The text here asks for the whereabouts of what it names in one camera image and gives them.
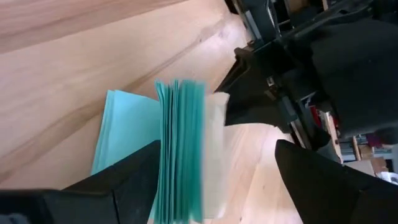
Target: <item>teal paper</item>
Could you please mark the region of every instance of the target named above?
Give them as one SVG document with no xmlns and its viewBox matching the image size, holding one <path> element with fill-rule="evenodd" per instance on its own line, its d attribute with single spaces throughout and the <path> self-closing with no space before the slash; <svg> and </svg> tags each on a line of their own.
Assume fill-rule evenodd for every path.
<svg viewBox="0 0 398 224">
<path fill-rule="evenodd" d="M 205 86 L 183 80 L 155 84 L 159 101 L 109 90 L 92 174 L 161 140 L 155 223 L 201 223 L 201 159 Z"/>
<path fill-rule="evenodd" d="M 201 223 L 204 84 L 184 80 L 155 86 L 162 107 L 155 224 L 188 224 L 191 218 Z"/>
<path fill-rule="evenodd" d="M 160 116 L 158 101 L 108 90 L 91 174 L 160 139 Z"/>
</svg>

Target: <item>wooden table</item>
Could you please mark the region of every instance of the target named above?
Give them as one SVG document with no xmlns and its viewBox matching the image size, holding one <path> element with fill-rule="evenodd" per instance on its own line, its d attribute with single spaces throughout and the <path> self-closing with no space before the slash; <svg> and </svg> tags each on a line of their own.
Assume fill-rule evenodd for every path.
<svg viewBox="0 0 398 224">
<path fill-rule="evenodd" d="M 194 78 L 210 93 L 246 41 L 223 0 L 0 2 L 0 188 L 62 189 L 88 177 L 106 90 L 155 98 L 155 79 Z M 274 131 L 226 128 L 228 206 L 209 222 L 300 222 Z"/>
</svg>

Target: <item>wood grain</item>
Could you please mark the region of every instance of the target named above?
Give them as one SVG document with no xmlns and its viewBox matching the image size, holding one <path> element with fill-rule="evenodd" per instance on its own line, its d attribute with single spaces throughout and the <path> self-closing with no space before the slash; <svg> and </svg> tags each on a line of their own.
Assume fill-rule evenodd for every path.
<svg viewBox="0 0 398 224">
<path fill-rule="evenodd" d="M 182 1 L 185 0 L 1 1 L 0 53 L 61 38 Z"/>
<path fill-rule="evenodd" d="M 156 98 L 154 80 L 194 78 L 211 93 L 247 40 L 223 0 L 0 2 L 0 188 L 62 189 L 88 177 L 106 90 Z M 297 221 L 275 169 L 277 138 L 265 124 L 226 128 L 226 212 L 207 223 L 255 223 L 263 210 L 275 223 Z M 273 197 L 266 184 L 273 203 L 260 200 Z"/>
<path fill-rule="evenodd" d="M 217 6 L 219 2 L 183 2 L 0 55 L 4 93 L 0 96 L 0 181 L 99 115 L 107 89 L 132 90 L 219 35 L 232 17 L 224 5 Z M 225 46 L 229 48 L 221 52 L 232 63 L 238 44 Z M 173 73 L 183 75 L 179 70 Z M 147 84 L 146 90 L 154 89 L 153 82 Z"/>
</svg>

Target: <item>stack of paper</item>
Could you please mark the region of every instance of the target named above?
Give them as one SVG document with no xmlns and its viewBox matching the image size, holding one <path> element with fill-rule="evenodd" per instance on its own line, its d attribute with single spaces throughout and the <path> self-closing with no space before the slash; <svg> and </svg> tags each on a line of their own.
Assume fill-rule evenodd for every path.
<svg viewBox="0 0 398 224">
<path fill-rule="evenodd" d="M 202 222 L 201 150 L 205 87 L 184 80 L 180 86 L 156 83 L 162 108 L 160 170 L 155 223 Z"/>
<path fill-rule="evenodd" d="M 222 217 L 229 170 L 223 147 L 228 94 L 215 93 L 204 102 L 204 85 L 186 80 L 156 83 L 156 89 L 160 102 L 108 91 L 92 174 L 160 139 L 159 189 L 151 217 L 157 223 Z"/>
</svg>

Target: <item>red object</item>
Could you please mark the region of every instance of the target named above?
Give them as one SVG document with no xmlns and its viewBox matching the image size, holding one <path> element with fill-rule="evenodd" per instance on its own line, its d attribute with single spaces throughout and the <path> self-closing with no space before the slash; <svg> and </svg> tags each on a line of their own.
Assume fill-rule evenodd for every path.
<svg viewBox="0 0 398 224">
<path fill-rule="evenodd" d="M 318 127 L 321 128 L 322 127 L 322 123 L 321 123 L 321 119 L 319 119 L 316 107 L 311 106 L 310 109 L 311 109 L 311 114 L 313 116 L 313 120 L 315 121 L 315 124 L 317 124 Z"/>
</svg>

